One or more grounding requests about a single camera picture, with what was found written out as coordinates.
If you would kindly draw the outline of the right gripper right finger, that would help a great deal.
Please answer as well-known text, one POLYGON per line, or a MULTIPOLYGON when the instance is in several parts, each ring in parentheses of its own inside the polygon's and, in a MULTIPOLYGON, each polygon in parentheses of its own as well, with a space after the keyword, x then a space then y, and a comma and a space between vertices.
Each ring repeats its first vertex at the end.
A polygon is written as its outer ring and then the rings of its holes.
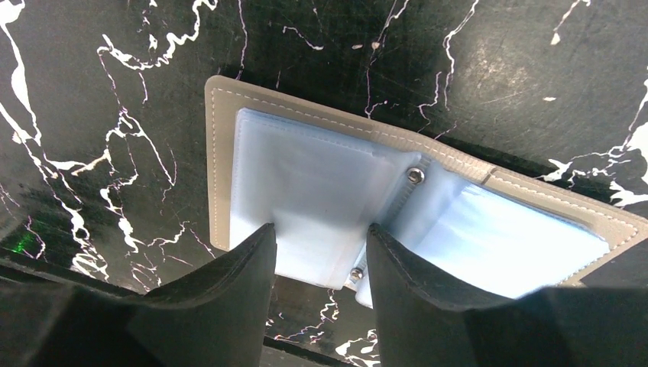
POLYGON ((371 297, 384 366, 645 366, 647 292, 545 287, 483 291, 368 229, 371 297))

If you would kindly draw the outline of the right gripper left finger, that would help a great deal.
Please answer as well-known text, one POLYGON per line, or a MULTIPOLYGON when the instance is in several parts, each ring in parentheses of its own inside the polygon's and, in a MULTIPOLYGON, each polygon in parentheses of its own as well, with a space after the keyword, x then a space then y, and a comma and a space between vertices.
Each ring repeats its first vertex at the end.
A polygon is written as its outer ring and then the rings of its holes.
POLYGON ((266 223, 230 252, 138 294, 1 251, 3 366, 256 366, 277 254, 266 223))

